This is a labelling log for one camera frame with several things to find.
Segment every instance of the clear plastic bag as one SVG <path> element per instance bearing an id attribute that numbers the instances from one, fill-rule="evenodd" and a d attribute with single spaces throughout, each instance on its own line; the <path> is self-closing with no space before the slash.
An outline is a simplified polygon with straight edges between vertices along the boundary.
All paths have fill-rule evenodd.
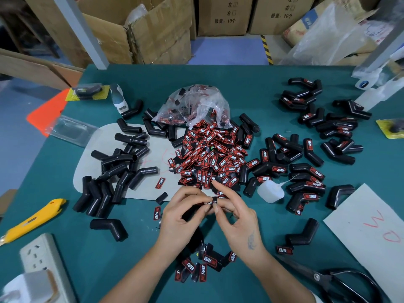
<path id="1" fill-rule="evenodd" d="M 280 65 L 333 65 L 366 42 L 364 28 L 331 3 Z"/>
<path id="2" fill-rule="evenodd" d="M 192 129 L 203 119 L 211 123 L 213 113 L 216 114 L 218 127 L 232 127 L 229 103 L 219 89 L 214 86 L 196 84 L 172 93 L 161 106 L 153 121 L 170 125 L 186 123 L 189 129 Z"/>

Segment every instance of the hand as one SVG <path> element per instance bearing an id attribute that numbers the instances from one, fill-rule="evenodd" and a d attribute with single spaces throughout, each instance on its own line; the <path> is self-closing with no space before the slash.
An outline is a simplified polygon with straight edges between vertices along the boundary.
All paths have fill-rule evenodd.
<path id="1" fill-rule="evenodd" d="M 160 234 L 154 249 L 164 254 L 167 266 L 188 244 L 196 228 L 205 218 L 210 205 L 202 205 L 188 222 L 181 218 L 182 215 L 193 205 L 210 201 L 212 201 L 212 197 L 207 197 L 200 189 L 184 186 L 175 193 L 170 203 L 165 207 Z"/>
<path id="2" fill-rule="evenodd" d="M 229 204 L 213 204 L 216 220 L 229 242 L 231 250 L 240 257 L 247 266 L 251 266 L 257 260 L 262 259 L 268 252 L 261 240 L 258 227 L 258 219 L 255 210 L 250 209 L 240 196 L 232 189 L 216 181 L 213 186 L 225 194 L 233 205 L 233 213 L 239 219 L 231 225 L 221 207 L 232 211 Z"/>

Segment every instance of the white sleeve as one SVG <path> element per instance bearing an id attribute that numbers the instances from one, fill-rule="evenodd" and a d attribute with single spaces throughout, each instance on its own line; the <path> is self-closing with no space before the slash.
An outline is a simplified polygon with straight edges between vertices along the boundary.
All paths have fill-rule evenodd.
<path id="1" fill-rule="evenodd" d="M 316 303 L 323 303 L 323 301 L 321 301 L 318 296 L 316 296 L 315 294 L 313 294 L 313 296 L 316 299 Z"/>

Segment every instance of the red handwriting on paper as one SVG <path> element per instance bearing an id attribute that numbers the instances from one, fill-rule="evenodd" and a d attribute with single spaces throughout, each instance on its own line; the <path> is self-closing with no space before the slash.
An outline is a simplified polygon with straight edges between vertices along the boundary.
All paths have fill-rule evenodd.
<path id="1" fill-rule="evenodd" d="M 366 226 L 369 226 L 369 227 L 374 227 L 374 228 L 383 227 L 383 223 L 380 223 L 380 225 L 379 225 L 379 223 L 376 221 L 376 220 L 379 220 L 379 221 L 384 222 L 385 220 L 383 218 L 383 215 L 379 211 L 377 211 L 377 213 L 379 213 L 380 217 L 374 217 L 374 216 L 371 217 L 371 219 L 373 220 L 373 222 L 375 224 L 368 224 L 368 223 L 363 223 L 363 224 L 365 224 Z M 384 240 L 389 241 L 389 242 L 401 243 L 400 236 L 397 235 L 397 233 L 395 231 L 392 231 L 392 230 L 390 230 L 387 233 L 383 234 L 383 238 L 384 238 Z"/>

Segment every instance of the power strip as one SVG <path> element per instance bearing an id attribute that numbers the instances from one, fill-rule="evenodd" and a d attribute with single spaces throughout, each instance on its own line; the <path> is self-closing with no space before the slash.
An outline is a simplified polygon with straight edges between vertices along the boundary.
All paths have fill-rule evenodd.
<path id="1" fill-rule="evenodd" d="M 45 233 L 20 250 L 25 272 L 50 270 L 56 281 L 59 295 L 54 303 L 76 303 L 76 298 L 52 234 Z"/>

